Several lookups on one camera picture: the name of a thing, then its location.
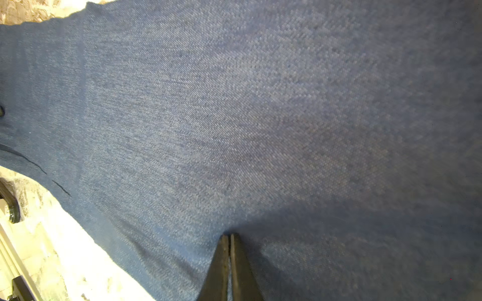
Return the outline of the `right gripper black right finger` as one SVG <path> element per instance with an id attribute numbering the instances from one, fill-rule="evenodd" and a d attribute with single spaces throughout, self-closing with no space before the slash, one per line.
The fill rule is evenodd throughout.
<path id="1" fill-rule="evenodd" d="M 263 301 L 240 236 L 230 235 L 230 262 L 233 301 Z"/>

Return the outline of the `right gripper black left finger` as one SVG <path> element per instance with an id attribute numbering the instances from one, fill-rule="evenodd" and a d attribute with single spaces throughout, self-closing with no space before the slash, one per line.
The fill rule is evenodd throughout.
<path id="1" fill-rule="evenodd" d="M 202 289 L 197 301 L 227 301 L 229 277 L 230 243 L 227 235 L 222 235 L 212 257 Z"/>

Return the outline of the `dark blue denim trousers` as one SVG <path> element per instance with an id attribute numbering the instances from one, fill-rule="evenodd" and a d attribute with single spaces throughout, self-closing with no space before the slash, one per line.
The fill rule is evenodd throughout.
<path id="1" fill-rule="evenodd" d="M 1 27 L 1 164 L 156 300 L 481 288 L 480 1 L 115 1 Z"/>

